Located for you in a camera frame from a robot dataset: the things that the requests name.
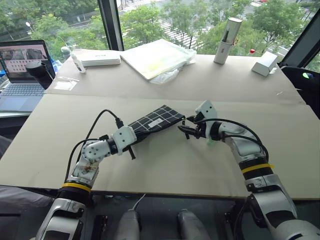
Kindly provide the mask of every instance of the laptop screen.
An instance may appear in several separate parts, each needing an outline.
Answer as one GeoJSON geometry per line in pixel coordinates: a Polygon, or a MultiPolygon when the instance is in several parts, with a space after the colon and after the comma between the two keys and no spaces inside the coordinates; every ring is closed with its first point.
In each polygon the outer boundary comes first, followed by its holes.
{"type": "Polygon", "coordinates": [[[40,60],[49,70],[52,68],[48,51],[44,42],[41,42],[36,40],[0,43],[0,61],[11,82],[34,82],[35,79],[26,70],[26,64],[32,61],[40,60]]]}

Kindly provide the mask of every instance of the laptop keyboard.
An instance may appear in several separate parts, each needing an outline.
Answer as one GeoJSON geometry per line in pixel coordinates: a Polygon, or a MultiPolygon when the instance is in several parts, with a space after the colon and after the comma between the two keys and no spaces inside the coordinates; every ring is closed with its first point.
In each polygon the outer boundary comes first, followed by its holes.
{"type": "Polygon", "coordinates": [[[45,89],[39,85],[12,85],[7,86],[1,96],[43,96],[45,89]]]}

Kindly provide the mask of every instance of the yellow band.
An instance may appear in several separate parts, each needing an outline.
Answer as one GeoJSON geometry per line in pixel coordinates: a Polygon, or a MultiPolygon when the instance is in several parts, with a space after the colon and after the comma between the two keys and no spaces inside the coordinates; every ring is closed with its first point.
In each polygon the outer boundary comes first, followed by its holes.
{"type": "Polygon", "coordinates": [[[78,183],[74,183],[74,182],[66,182],[62,185],[62,187],[74,187],[74,188],[78,188],[78,189],[83,189],[83,190],[86,190],[88,192],[91,192],[91,188],[90,187],[87,187],[87,186],[84,186],[84,185],[81,185],[81,184],[78,184],[78,183]]]}
{"type": "Polygon", "coordinates": [[[250,166],[250,167],[247,167],[245,169],[242,169],[242,173],[247,173],[247,172],[250,172],[252,170],[256,170],[256,169],[262,169],[262,168],[273,168],[274,166],[273,165],[270,165],[269,163],[264,163],[264,164],[258,164],[258,165],[255,165],[255,166],[250,166]]]}

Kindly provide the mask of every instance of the silver robot arm segment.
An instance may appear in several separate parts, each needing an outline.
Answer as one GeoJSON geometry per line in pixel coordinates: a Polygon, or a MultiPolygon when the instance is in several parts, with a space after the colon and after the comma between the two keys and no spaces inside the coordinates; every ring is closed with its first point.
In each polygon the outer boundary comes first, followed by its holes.
{"type": "Polygon", "coordinates": [[[196,128],[185,125],[178,128],[186,135],[223,141],[230,147],[244,176],[245,186],[252,192],[248,201],[255,223],[268,228],[275,240],[320,240],[318,228],[297,219],[296,206],[278,175],[273,173],[258,136],[233,121],[219,120],[208,100],[195,112],[196,116],[187,119],[196,124],[196,128]]]}
{"type": "Polygon", "coordinates": [[[99,163],[110,155],[121,155],[136,140],[132,127],[122,126],[108,139],[87,142],[81,149],[79,162],[59,189],[35,239],[80,239],[83,223],[79,218],[90,198],[99,163]]]}

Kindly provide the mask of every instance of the laptop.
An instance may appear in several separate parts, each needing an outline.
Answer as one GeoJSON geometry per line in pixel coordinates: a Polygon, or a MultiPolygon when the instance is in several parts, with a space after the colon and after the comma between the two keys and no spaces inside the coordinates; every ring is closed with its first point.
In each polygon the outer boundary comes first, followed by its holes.
{"type": "Polygon", "coordinates": [[[0,93],[0,111],[32,112],[45,89],[26,70],[26,64],[42,61],[51,74],[55,71],[43,40],[0,42],[0,63],[10,81],[0,93]]]}

